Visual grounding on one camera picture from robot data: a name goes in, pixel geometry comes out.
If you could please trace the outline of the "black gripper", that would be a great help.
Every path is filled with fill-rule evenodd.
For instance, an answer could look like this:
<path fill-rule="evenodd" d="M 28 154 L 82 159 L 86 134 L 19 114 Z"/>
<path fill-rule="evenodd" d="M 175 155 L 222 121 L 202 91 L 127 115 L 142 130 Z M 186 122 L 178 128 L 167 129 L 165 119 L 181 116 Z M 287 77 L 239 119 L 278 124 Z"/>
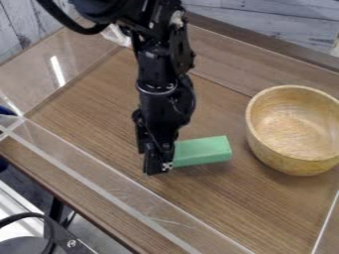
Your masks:
<path fill-rule="evenodd" d="M 181 76 L 161 86 L 138 80 L 139 105 L 132 113 L 138 152 L 144 154 L 143 173 L 154 176 L 174 168 L 174 143 L 193 118 L 197 95 L 193 79 Z"/>

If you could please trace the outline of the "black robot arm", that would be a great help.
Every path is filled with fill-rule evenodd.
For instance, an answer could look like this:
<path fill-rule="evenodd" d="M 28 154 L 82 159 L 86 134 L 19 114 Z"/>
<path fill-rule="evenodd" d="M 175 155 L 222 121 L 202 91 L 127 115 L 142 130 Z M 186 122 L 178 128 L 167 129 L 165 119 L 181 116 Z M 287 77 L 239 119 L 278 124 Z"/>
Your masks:
<path fill-rule="evenodd" d="M 179 130 L 197 108 L 189 75 L 197 54 L 182 0 L 75 0 L 75 6 L 84 18 L 118 25 L 131 38 L 139 92 L 132 121 L 143 173 L 166 173 L 174 168 Z"/>

